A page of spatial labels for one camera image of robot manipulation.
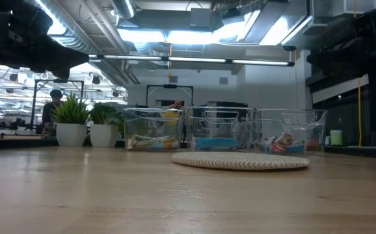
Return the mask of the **clear plastic bin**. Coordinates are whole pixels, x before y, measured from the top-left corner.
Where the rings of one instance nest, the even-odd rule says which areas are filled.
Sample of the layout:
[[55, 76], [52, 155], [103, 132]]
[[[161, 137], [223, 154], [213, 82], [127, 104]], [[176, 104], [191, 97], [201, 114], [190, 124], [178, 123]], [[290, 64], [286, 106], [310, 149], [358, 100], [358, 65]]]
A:
[[256, 151], [260, 144], [270, 138], [275, 140], [283, 133], [293, 137], [291, 146], [304, 144], [306, 151], [303, 154], [269, 153], [275, 155], [324, 155], [326, 135], [327, 111], [319, 109], [260, 109], [256, 113], [255, 130]]
[[234, 138], [238, 148], [252, 149], [256, 110], [248, 107], [187, 107], [184, 110], [187, 149], [196, 151], [195, 138]]
[[138, 134], [147, 137], [170, 136], [181, 144], [183, 111], [180, 109], [126, 108], [123, 110], [123, 119], [125, 143], [132, 134]]

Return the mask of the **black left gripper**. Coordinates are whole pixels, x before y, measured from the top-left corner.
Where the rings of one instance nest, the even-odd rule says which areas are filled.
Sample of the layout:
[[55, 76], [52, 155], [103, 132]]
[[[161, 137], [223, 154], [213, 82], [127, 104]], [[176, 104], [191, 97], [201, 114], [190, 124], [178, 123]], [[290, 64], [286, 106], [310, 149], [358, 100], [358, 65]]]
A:
[[47, 35], [24, 31], [19, 24], [0, 24], [0, 65], [29, 68], [37, 73], [51, 72], [67, 80], [71, 67], [88, 61], [86, 53], [64, 47]]

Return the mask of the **green granola bar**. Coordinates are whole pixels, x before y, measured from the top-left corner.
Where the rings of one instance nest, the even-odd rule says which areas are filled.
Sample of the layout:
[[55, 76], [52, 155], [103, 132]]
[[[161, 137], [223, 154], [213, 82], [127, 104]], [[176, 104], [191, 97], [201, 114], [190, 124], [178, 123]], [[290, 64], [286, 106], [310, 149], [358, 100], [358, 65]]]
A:
[[180, 143], [175, 138], [165, 140], [126, 140], [126, 148], [129, 150], [177, 150]]
[[165, 140], [170, 138], [170, 136], [157, 136], [157, 137], [150, 137], [150, 136], [143, 136], [138, 134], [132, 134], [131, 139], [137, 141], [147, 141], [147, 140]]

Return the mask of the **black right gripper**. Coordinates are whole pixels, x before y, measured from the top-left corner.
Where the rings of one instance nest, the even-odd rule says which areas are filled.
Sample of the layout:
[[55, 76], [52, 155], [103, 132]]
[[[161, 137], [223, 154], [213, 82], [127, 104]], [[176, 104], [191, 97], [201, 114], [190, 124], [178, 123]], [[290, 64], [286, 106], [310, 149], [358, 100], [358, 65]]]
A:
[[306, 61], [323, 70], [359, 77], [376, 72], [376, 36], [341, 40], [337, 47], [313, 49]]

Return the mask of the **spiky green plant white pot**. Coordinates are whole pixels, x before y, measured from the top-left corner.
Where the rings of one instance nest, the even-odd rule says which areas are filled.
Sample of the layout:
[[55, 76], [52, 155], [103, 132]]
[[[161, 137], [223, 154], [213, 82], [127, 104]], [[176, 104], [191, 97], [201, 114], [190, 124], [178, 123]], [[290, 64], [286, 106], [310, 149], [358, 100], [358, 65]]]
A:
[[87, 135], [88, 121], [87, 104], [71, 93], [63, 103], [53, 110], [53, 122], [58, 144], [60, 146], [82, 146]]

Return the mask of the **overhead LED light bar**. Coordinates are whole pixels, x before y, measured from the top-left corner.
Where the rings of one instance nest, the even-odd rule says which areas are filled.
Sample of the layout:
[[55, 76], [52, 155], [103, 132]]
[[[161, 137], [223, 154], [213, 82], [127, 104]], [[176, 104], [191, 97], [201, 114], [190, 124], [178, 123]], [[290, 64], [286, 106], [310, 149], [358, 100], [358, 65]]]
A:
[[253, 66], [285, 66], [292, 67], [295, 65], [292, 61], [277, 60], [245, 60], [245, 59], [228, 59], [228, 58], [198, 58], [198, 57], [170, 57], [170, 56], [142, 56], [142, 55], [89, 55], [89, 59], [104, 60], [137, 60], [150, 62], [199, 62], [212, 64], [238, 64]]

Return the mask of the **broad-leaf green plant white pot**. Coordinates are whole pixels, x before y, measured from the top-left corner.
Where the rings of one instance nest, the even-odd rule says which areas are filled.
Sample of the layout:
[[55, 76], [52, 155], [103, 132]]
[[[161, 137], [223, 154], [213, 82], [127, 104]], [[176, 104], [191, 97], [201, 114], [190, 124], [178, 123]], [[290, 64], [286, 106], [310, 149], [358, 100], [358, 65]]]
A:
[[95, 103], [90, 111], [90, 141], [93, 147], [113, 148], [124, 132], [123, 112], [107, 103]]

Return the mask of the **blue granola bar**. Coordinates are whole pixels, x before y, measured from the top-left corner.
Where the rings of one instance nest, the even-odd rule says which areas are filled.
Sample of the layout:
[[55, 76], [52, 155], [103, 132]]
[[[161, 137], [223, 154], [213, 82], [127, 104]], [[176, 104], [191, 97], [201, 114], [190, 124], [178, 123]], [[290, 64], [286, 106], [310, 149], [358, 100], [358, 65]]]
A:
[[234, 138], [195, 138], [197, 144], [234, 144], [237, 145], [237, 140]]
[[231, 151], [236, 150], [238, 145], [220, 145], [220, 144], [199, 144], [196, 145], [196, 151]]

